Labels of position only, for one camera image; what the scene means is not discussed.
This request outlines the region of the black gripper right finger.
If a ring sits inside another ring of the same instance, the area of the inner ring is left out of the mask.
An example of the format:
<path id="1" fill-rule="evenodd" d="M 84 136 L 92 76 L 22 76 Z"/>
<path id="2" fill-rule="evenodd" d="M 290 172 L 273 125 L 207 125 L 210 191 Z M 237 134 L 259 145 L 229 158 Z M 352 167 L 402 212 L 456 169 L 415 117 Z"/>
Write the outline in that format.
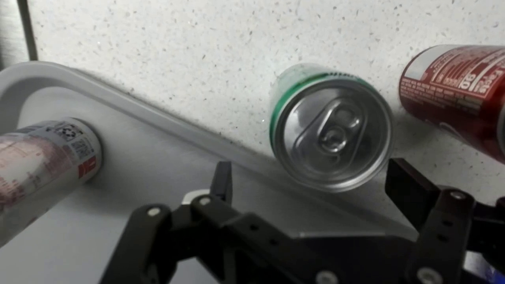
<path id="1" fill-rule="evenodd" d="M 440 189 L 402 158 L 390 159 L 385 193 L 418 232 L 404 281 L 458 284 L 475 199 L 459 189 Z"/>

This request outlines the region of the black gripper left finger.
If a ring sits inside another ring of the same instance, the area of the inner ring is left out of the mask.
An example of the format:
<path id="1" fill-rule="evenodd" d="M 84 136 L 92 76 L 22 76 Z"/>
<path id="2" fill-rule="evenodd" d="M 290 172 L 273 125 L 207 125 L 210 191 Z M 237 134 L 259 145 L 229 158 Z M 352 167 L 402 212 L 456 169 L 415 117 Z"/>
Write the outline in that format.
<path id="1" fill-rule="evenodd" d="M 185 194 L 172 212 L 163 204 L 136 208 L 118 238 L 99 284 L 166 284 L 175 271 L 175 262 L 164 257 L 167 234 L 175 223 L 191 219 L 191 204 L 202 196 L 229 200 L 232 196 L 232 164 L 219 161 L 208 189 Z"/>

